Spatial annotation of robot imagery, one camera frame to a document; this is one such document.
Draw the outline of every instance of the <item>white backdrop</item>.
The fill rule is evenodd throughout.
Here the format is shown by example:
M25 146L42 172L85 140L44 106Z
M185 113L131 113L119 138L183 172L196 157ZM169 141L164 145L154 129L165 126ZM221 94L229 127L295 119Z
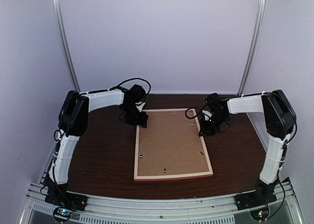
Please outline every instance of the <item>white backdrop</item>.
M236 93L258 0L60 0L82 91L148 79L153 93Z

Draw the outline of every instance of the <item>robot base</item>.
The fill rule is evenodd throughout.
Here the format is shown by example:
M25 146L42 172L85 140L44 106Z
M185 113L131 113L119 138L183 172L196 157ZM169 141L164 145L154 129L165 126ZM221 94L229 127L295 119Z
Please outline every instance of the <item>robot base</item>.
M241 193L235 196L235 202L238 210L267 205L267 203L275 202L276 200L276 195L272 193L264 196L261 199L258 197L256 191L245 194Z
M77 211L84 211L85 210L85 206L87 203L87 197L86 196L82 196L82 195L78 195L78 194L73 194L73 193L66 193L66 198L68 200L72 200L73 204L75 206L75 209ZM47 195L45 198L45 202L46 203L51 203L53 205L57 205L57 206L62 206L61 203L55 199L55 197L53 195Z

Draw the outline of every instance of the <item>metal frame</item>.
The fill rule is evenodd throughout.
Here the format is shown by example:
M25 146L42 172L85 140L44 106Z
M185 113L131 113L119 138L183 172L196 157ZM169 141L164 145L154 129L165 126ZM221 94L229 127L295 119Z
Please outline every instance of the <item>metal frame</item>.
M71 55L70 55L69 45L68 45L68 41L66 38L60 0L53 0L53 5L55 8L55 13L56 13L56 17L57 17L57 21L58 21L58 25L59 25L60 36L61 36L61 41L62 41L62 47L63 47L65 59L67 62L68 70L70 73L70 77L71 77L71 80L72 80L72 83L73 83L75 90L80 92L78 79L77 79L77 76L75 74L73 62L72 62ZM257 42L258 42L258 38L260 35L262 22L263 22L263 18L264 18L265 6L266 6L266 0L259 0L252 41L251 41L251 45L250 45L250 49L249 49L249 54L248 54L248 57L246 60L246 65L245 65L243 77L241 80L241 84L240 84L240 87L239 87L239 90L237 93L238 96L240 96L244 91L244 88L246 86L248 76L250 73L250 69L251 69L252 64L253 64L254 55L255 55L255 51L256 51L256 47L257 47Z
M58 25L59 25L59 31L60 31L60 36L61 36L63 52L64 52L64 56L65 56L65 59L67 62L70 77L71 77L71 80L72 80L72 83L73 83L75 90L77 92L80 92L78 79L77 79L77 76L76 76L75 71L74 71L74 67L73 67L73 63L72 63L72 59L71 59L71 55L70 55L70 50L69 50L69 45L68 45L67 37L65 34L60 0L53 0L53 5L54 5Z
M283 183L286 200L293 218L293 223L304 224L296 196L290 182ZM45 203L45 196L40 194L42 185L32 183L28 190L24 209L20 214L19 223L28 224L32 210L48 215L52 214L55 206ZM283 198L282 188L275 188L277 201ZM248 209L238 211L234 196L236 194L197 199L170 200L141 200L117 199L99 196L88 196L86 210L76 212L71 218L77 223L124 223L124 224L201 224L201 223L229 223L234 224L234 215L248 212Z
M254 26L254 31L253 31L252 41L251 41L251 46L250 46L250 50L249 50L249 55L248 55L247 60L246 60L242 81L241 81L241 84L239 87L239 91L237 93L238 96L240 96L244 91L244 88L246 86L248 76L249 76L249 73L250 73L250 70L251 70L251 67L253 64L254 55L255 55L255 51L256 51L256 47L257 47L257 42L258 42L258 38L260 36L262 23L263 23L263 19L264 19L265 7L266 7L266 0L259 0L257 13L256 13L256 19L255 19L255 26Z

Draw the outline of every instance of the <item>cork board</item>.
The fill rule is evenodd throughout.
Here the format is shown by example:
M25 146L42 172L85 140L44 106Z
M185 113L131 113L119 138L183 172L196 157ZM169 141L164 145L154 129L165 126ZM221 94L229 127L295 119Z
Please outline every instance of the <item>cork board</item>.
M137 126L134 180L175 180L212 176L198 119L185 117L186 109L146 110L147 128ZM195 115L190 110L188 116Z

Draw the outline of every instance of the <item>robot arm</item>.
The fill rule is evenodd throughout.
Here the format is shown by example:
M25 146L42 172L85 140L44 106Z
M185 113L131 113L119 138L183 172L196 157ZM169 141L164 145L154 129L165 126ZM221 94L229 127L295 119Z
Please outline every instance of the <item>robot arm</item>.
M85 197L67 193L68 171L75 146L80 136L87 130L88 113L107 106L119 105L125 113L124 121L131 125L147 126L148 115L142 111L145 90L134 85L131 89L114 89L78 93L70 91L59 114L57 146L53 153L52 165L45 178L48 187L46 202L62 205L71 200L77 210L84 209Z
M230 114L264 113L269 137L264 167L256 183L256 192L252 202L264 203L270 197L277 184L278 171L285 160L287 145L296 123L296 115L282 90L235 98L222 99L211 94L205 100L210 112L202 110L199 136L212 136L220 133L220 125L230 120Z

